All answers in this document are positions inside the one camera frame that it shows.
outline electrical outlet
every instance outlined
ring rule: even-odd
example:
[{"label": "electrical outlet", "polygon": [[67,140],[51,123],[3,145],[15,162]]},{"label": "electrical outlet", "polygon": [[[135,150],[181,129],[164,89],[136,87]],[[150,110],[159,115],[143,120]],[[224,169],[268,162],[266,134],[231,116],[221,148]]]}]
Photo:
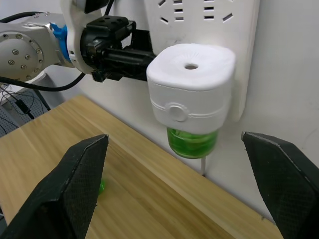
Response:
[{"label": "electrical outlet", "polygon": [[238,121],[247,86],[260,0],[144,0],[155,54],[180,43],[224,46],[237,57],[230,117]]}]

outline green liquid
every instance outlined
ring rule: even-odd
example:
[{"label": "green liquid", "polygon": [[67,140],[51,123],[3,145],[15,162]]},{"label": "green liquid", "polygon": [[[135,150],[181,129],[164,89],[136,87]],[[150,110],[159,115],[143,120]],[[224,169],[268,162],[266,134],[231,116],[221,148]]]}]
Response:
[{"label": "green liquid", "polygon": [[184,158],[203,158],[209,155],[217,142],[218,131],[197,135],[167,128],[168,142],[171,149]]}]

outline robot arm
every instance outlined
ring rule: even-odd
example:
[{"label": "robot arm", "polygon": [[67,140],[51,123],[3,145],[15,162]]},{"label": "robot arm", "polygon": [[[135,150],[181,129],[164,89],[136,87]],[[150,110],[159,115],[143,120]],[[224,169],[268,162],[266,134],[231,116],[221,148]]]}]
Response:
[{"label": "robot arm", "polygon": [[[0,76],[27,81],[50,65],[76,67],[93,79],[146,80],[155,58],[148,31],[125,17],[102,16],[107,0],[62,0],[62,14],[39,13],[22,23],[0,23]],[[122,41],[132,35],[131,44]]]}]

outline round button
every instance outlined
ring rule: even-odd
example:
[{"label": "round button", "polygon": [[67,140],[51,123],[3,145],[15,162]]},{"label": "round button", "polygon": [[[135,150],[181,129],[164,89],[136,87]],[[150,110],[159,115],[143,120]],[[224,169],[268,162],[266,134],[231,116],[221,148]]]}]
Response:
[{"label": "round button", "polygon": [[181,106],[169,107],[168,113],[174,121],[183,122],[187,119],[187,113]]}]

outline white cable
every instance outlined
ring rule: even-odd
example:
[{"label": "white cable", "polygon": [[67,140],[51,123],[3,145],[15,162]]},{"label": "white cable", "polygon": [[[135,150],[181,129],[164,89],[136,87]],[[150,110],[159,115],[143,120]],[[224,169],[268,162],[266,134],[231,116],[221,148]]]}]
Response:
[{"label": "white cable", "polygon": [[204,176],[204,177],[205,177],[205,171],[206,171],[206,157],[203,157],[203,158],[201,159],[200,174],[201,174],[202,176]]}]

